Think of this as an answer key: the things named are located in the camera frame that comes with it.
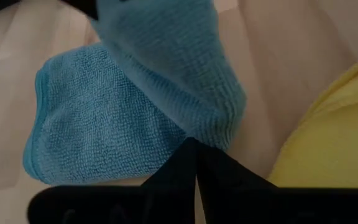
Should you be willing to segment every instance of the cloth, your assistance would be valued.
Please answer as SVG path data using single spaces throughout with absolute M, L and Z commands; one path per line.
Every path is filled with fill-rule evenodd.
M 46 184 L 90 184 L 153 174 L 186 137 L 226 150 L 246 98 L 212 1 L 98 1 L 98 12 L 103 44 L 37 74 L 25 170 Z
M 269 180 L 279 187 L 358 188 L 358 64 L 309 109 Z

